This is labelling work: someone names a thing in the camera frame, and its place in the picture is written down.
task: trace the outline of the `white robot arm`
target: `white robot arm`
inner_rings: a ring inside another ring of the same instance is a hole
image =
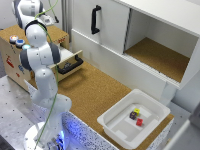
[[[46,18],[44,20],[35,19],[38,13],[44,11],[43,4],[39,0],[14,0],[12,9],[19,27],[25,30],[25,35],[32,46],[32,48],[21,51],[19,56],[22,66],[27,70],[33,70],[35,73],[38,90],[31,95],[31,99],[33,103],[47,108],[46,113],[49,113],[56,98],[51,116],[48,117],[48,114],[46,114],[46,118],[49,118],[46,127],[44,130],[43,128],[39,130],[35,137],[38,140],[43,132],[39,146],[40,148],[47,148],[48,143],[52,139],[56,139],[57,135],[63,130],[61,114],[69,111],[72,105],[70,98],[57,94],[56,78],[48,67],[60,62],[60,50],[55,44],[47,42],[47,29],[45,25],[51,24],[51,19],[48,20],[49,17],[44,17],[44,15],[43,17],[40,16],[40,18]]]

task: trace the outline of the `yellow object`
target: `yellow object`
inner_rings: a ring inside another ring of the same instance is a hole
[[[138,116],[139,113],[140,113],[140,110],[139,110],[138,108],[135,108],[135,109],[134,109],[134,112],[136,112],[136,113],[137,113],[137,116]]]

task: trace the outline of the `toy block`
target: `toy block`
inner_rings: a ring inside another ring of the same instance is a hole
[[[136,122],[136,125],[137,126],[142,126],[142,122],[143,122],[143,119],[138,118],[137,122]]]
[[[138,116],[139,113],[140,113],[140,110],[139,110],[138,108],[135,108],[135,109],[134,109],[134,112],[136,112],[136,113],[137,113],[137,116]]]
[[[137,116],[137,113],[136,113],[136,112],[133,112],[133,111],[132,111],[132,112],[130,113],[130,118],[131,118],[131,119],[135,120],[136,116]]]

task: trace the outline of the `white plastic tub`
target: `white plastic tub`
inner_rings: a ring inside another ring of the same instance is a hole
[[[134,108],[140,109],[142,126],[129,118]],[[126,149],[136,149],[169,115],[170,109],[135,89],[102,114],[97,120],[105,133]]]

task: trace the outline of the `drawer handle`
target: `drawer handle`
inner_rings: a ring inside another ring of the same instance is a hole
[[[70,71],[72,71],[73,69],[75,69],[76,67],[82,65],[83,63],[83,60],[81,58],[78,57],[78,55],[75,55],[75,60],[77,61],[75,64],[69,66],[69,67],[66,67],[66,68],[63,68],[63,69],[60,69],[59,66],[57,67],[58,69],[58,73],[64,75]]]
[[[96,28],[96,12],[99,10],[101,10],[101,7],[98,5],[96,6],[96,8],[92,10],[92,25],[91,25],[92,34],[100,32],[100,30]]]

